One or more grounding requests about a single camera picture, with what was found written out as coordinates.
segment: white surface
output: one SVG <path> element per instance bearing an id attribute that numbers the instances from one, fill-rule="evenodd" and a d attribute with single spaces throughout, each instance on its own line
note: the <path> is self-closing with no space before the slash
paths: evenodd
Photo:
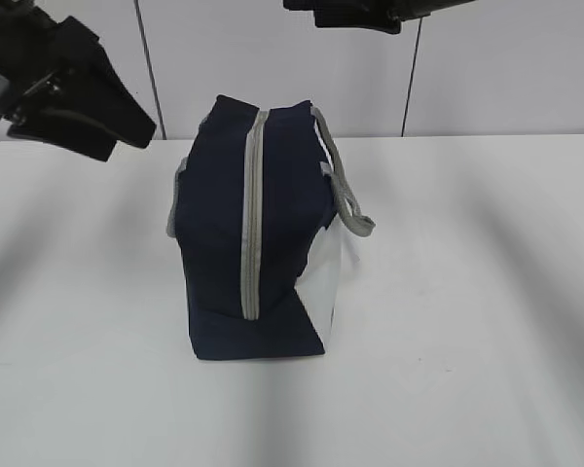
<path id="1" fill-rule="evenodd" d="M 36 0 L 35 4 L 56 21 L 72 16 L 97 34 L 124 85 L 158 121 L 132 0 Z M 9 139 L 8 129 L 8 122 L 0 123 L 0 141 Z"/>
<path id="2" fill-rule="evenodd" d="M 164 233 L 190 142 L 0 143 L 0 467 L 584 466 L 584 136 L 339 143 L 378 227 L 329 353 L 218 364 Z"/>
<path id="3" fill-rule="evenodd" d="M 336 135 L 399 135 L 417 27 L 319 30 L 276 0 L 141 0 L 169 138 L 194 137 L 217 94 L 265 109 L 311 99 Z"/>
<path id="4" fill-rule="evenodd" d="M 584 0 L 479 0 L 422 30 L 408 135 L 584 133 Z"/>

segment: gray zipper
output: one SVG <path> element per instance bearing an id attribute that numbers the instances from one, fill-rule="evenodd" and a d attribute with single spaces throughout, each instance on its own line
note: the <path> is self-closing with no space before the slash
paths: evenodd
<path id="1" fill-rule="evenodd" d="M 264 186 L 264 125 L 269 111 L 260 111 L 246 136 L 244 154 L 244 210 L 240 256 L 242 316 L 260 317 L 260 268 L 262 265 L 262 205 Z"/>

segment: gray strap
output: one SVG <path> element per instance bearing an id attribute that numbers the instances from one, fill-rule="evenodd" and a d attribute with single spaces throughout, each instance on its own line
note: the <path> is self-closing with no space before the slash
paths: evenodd
<path id="1" fill-rule="evenodd" d="M 168 222 L 166 223 L 166 234 L 171 238 L 175 238 L 175 216 L 177 214 L 177 201 L 179 200 L 179 175 L 186 170 L 188 158 L 184 158 L 175 171 L 175 182 L 173 186 L 173 205 L 171 212 L 168 215 Z"/>
<path id="2" fill-rule="evenodd" d="M 352 188 L 348 184 L 340 151 L 335 145 L 327 122 L 317 107 L 311 107 L 311 114 L 315 116 L 320 135 L 331 156 L 333 167 L 326 162 L 322 162 L 321 167 L 322 173 L 331 179 L 333 196 L 342 222 L 353 234 L 363 237 L 370 236 L 376 224 L 372 219 L 361 213 L 359 201 L 357 201 Z"/>

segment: bag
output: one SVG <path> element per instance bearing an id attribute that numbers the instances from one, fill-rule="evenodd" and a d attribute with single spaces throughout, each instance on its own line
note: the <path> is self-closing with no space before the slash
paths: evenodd
<path id="1" fill-rule="evenodd" d="M 360 236 L 375 227 L 319 110 L 306 101 L 260 111 L 219 96 L 177 171 L 167 229 L 182 254 L 198 358 L 324 354 L 341 224 Z"/>

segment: gray piping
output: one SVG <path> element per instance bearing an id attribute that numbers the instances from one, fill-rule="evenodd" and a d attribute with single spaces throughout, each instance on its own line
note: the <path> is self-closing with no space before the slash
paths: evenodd
<path id="1" fill-rule="evenodd" d="M 357 201 L 352 188 L 348 184 L 340 151 L 338 151 L 338 147 L 333 140 L 327 122 L 317 107 L 311 107 L 311 114 L 315 116 L 320 135 L 331 156 L 333 167 L 326 162 L 322 162 L 320 166 L 323 175 L 327 175 L 331 179 L 333 196 L 342 222 L 353 234 L 364 237 L 370 236 L 376 224 L 372 219 L 361 213 L 359 201 Z"/>
<path id="2" fill-rule="evenodd" d="M 187 164 L 188 158 L 184 158 L 175 171 L 173 205 L 171 206 L 171 212 L 168 214 L 168 222 L 166 223 L 166 234 L 171 238 L 175 238 L 175 216 L 177 214 L 177 202 L 179 200 L 179 176 L 184 170 L 186 170 Z"/>
<path id="3" fill-rule="evenodd" d="M 264 125 L 269 111 L 258 112 L 246 135 L 244 154 L 244 209 L 240 252 L 240 301 L 244 319 L 260 317 L 262 213 L 264 185 Z"/>

